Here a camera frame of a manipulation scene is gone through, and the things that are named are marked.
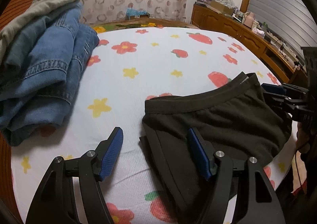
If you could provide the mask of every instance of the folded clothing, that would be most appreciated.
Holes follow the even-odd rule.
[[[66,81],[40,89],[36,96],[18,111],[10,123],[1,128],[8,144],[19,145],[41,126],[49,124],[58,127],[62,124],[71,109],[87,61],[98,43],[97,33],[91,27],[80,24]]]
[[[143,117],[155,168],[176,205],[179,223],[200,214],[213,182],[198,173],[187,142],[189,128],[234,159],[254,156],[264,167],[291,134],[290,116],[270,108],[256,74],[239,74],[216,90],[145,101]]]
[[[31,6],[21,15],[14,18],[0,31],[0,64],[4,53],[15,35],[34,18],[46,15],[51,11],[76,0],[33,0]]]
[[[79,1],[65,4],[45,16],[38,17],[22,28],[7,49],[3,60],[4,67],[0,72],[0,84],[19,74],[26,56],[34,47],[38,38],[43,35],[44,31],[58,16],[79,5]]]
[[[0,101],[21,98],[41,88],[66,81],[82,3],[64,12],[45,30],[24,59],[20,74],[0,87]]]

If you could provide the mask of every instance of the metal screw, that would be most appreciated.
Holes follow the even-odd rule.
[[[257,163],[257,159],[255,157],[250,157],[249,161],[252,163]]]
[[[55,157],[54,162],[60,163],[62,161],[62,159],[63,158],[61,156],[57,156],[57,157]]]
[[[222,158],[222,157],[224,157],[224,152],[223,151],[217,151],[216,152],[216,156]]]
[[[86,153],[86,155],[88,156],[88,157],[92,157],[92,156],[94,156],[96,154],[96,152],[94,151],[94,150],[90,150],[90,151],[88,151],[87,153]]]

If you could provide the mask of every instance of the mattress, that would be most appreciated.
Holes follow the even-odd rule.
[[[162,185],[139,141],[145,135],[144,101],[214,90],[241,71],[256,73],[260,83],[280,83],[243,44],[218,32],[144,27],[99,33],[99,38],[63,126],[40,129],[12,148],[13,188],[20,215],[25,221],[34,193],[56,156],[78,158],[119,126],[124,132],[123,146],[111,176],[100,183],[115,223],[173,223],[169,206],[160,199]],[[275,189],[291,167],[296,131],[294,122],[290,139],[264,168]],[[73,180],[79,218],[87,223],[78,179]],[[234,207],[235,197],[224,223],[231,222]]]

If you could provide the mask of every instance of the gray roller shutter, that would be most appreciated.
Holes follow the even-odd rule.
[[[266,22],[303,57],[301,46],[317,46],[317,25],[302,0],[250,0],[248,11]]]

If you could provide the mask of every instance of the elastic waistband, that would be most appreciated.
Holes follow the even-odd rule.
[[[209,92],[189,96],[156,97],[146,100],[145,113],[173,114],[207,109],[237,97],[256,83],[259,84],[259,81],[255,73],[245,74],[241,72],[231,82]]]

